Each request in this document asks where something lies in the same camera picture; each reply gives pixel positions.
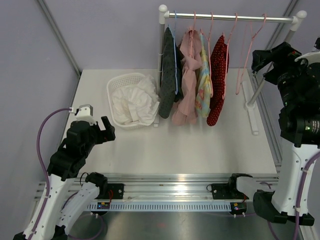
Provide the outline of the pink hanger of white skirt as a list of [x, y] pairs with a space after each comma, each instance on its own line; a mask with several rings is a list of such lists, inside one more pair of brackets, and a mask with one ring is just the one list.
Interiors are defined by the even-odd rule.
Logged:
[[257, 29], [257, 31], [254, 31], [252, 21], [250, 21], [245, 25], [242, 46], [241, 46], [241, 53], [239, 58], [239, 68], [237, 71], [236, 90], [235, 90], [236, 95], [238, 95], [241, 90], [241, 86], [243, 83], [243, 76], [248, 65], [249, 55], [251, 53], [252, 45], [257, 35], [260, 33], [260, 31], [264, 28], [266, 24], [267, 14], [264, 13], [262, 16], [263, 16], [263, 22], [259, 27], [259, 29]]

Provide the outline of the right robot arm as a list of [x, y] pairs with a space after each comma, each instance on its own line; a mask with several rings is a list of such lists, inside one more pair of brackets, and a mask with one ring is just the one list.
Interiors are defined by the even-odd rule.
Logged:
[[308, 192], [316, 160], [320, 156], [320, 54], [301, 54], [287, 42], [252, 53], [251, 68], [273, 68], [264, 79], [277, 86], [283, 108], [279, 114], [282, 164], [278, 184], [268, 189], [248, 174], [234, 173], [227, 193], [253, 201], [255, 213], [272, 223], [291, 221], [312, 226]]

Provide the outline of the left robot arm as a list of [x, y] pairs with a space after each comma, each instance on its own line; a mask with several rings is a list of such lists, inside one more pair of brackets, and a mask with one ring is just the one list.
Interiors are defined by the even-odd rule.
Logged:
[[94, 146], [114, 141], [115, 128], [107, 116], [101, 117], [105, 127], [85, 120], [73, 121], [45, 170], [46, 184], [28, 227], [15, 240], [66, 240], [78, 217], [95, 198], [112, 197], [108, 179], [101, 173], [90, 173], [76, 195], [66, 201], [69, 188]]

